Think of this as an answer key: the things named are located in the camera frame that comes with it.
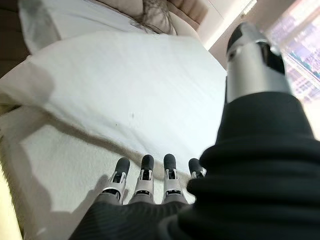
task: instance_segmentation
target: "robotic fingertip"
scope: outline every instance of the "robotic fingertip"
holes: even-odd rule
[[[115,172],[118,173],[125,173],[125,175],[128,175],[129,172],[129,168],[130,168],[130,161],[128,158],[126,157],[122,157],[118,160],[118,162],[116,163],[115,166]]]

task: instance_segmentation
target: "black fingertip pad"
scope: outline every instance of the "black fingertip pad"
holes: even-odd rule
[[[164,170],[166,169],[177,169],[176,158],[172,154],[168,153],[163,159]]]
[[[189,170],[191,175],[193,172],[200,173],[201,171],[203,171],[203,167],[200,165],[199,159],[196,159],[196,158],[190,159]]]
[[[115,172],[118,173],[125,173],[126,175],[128,175],[129,172],[129,168],[130,168],[130,161],[128,158],[126,157],[122,157],[118,160],[118,162],[116,163],[115,166]]]
[[[151,170],[153,171],[154,170],[154,163],[155,163],[155,160],[154,158],[151,156],[151,155],[145,155],[143,158],[142,158],[142,162],[141,162],[141,170],[144,169],[144,170]]]

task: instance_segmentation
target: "headboard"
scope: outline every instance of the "headboard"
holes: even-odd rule
[[[209,7],[203,0],[167,0],[169,11],[197,30]]]

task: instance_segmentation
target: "white fabric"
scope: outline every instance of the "white fabric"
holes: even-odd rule
[[[23,106],[0,116],[3,169],[26,240],[66,240],[105,187],[118,159],[142,155],[55,120],[34,107]],[[130,161],[124,203],[133,195],[140,163]],[[163,197],[163,169],[155,165],[154,198]],[[186,191],[190,175],[179,174]]]
[[[96,31],[146,33],[133,26],[132,19],[89,0],[20,0],[19,16],[31,54],[56,41]]]
[[[193,38],[104,31],[30,56],[0,89],[92,136],[157,160],[173,153],[187,173],[215,142],[225,74]]]
[[[83,132],[33,108],[0,118],[27,235],[67,239],[121,156],[131,159],[129,198],[144,154],[154,156],[158,179],[164,155],[174,154],[185,186],[189,159],[215,142],[225,76],[191,37],[109,31],[58,41],[5,75],[3,93]]]

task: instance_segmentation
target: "white wall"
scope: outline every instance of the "white wall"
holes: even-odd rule
[[[209,12],[197,33],[204,47],[209,50],[228,26],[244,10],[250,0],[206,0]]]

